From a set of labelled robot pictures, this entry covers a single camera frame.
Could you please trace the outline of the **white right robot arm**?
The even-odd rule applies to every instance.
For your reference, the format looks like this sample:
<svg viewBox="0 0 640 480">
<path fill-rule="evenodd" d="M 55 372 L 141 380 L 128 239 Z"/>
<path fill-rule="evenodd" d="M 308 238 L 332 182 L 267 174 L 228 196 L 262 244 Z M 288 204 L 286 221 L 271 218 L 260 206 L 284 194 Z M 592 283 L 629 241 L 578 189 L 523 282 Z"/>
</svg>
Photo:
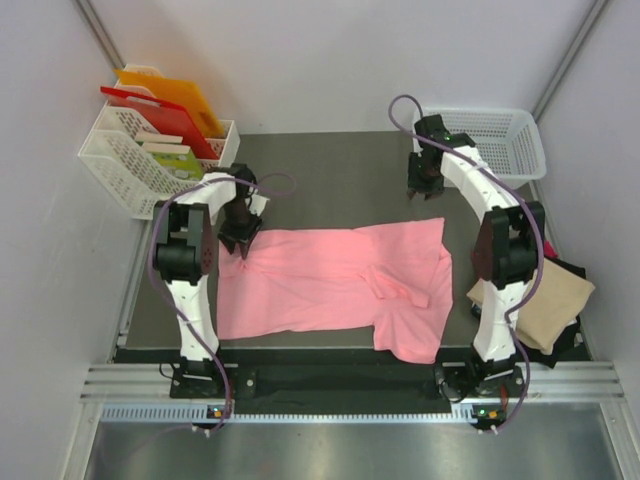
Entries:
<svg viewBox="0 0 640 480">
<path fill-rule="evenodd" d="M 417 120 L 413 135 L 419 150 L 409 154 L 407 196 L 430 199 L 450 182 L 480 222 L 471 261 L 483 298 L 466 380 L 474 393 L 487 396 L 514 371 L 518 310 L 544 258 L 544 208 L 500 181 L 471 137 L 449 132 L 441 115 Z"/>
</svg>

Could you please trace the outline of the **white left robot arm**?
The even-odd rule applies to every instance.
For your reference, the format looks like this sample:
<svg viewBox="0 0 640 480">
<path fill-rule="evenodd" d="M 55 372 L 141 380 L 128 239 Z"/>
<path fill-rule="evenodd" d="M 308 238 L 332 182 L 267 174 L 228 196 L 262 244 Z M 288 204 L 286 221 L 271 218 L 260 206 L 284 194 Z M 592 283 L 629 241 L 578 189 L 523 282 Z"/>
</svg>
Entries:
<svg viewBox="0 0 640 480">
<path fill-rule="evenodd" d="M 150 266 L 170 293 L 181 335 L 181 361 L 196 369 L 192 384 L 205 396 L 226 387 L 227 374 L 216 366 L 219 348 L 208 298 L 216 245 L 245 259 L 262 227 L 263 207 L 253 209 L 257 179 L 245 164 L 214 167 L 197 184 L 153 210 Z"/>
</svg>

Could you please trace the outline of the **pink t shirt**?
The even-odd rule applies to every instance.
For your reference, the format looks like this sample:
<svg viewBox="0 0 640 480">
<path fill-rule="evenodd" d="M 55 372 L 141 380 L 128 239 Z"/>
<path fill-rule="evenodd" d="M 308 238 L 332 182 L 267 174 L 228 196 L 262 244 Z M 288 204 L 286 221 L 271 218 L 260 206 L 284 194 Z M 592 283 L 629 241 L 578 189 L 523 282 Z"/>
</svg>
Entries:
<svg viewBox="0 0 640 480">
<path fill-rule="evenodd" d="M 436 360 L 453 307 L 453 261 L 434 218 L 355 229 L 267 230 L 247 258 L 219 253 L 222 340 L 370 327 L 401 361 Z"/>
</svg>

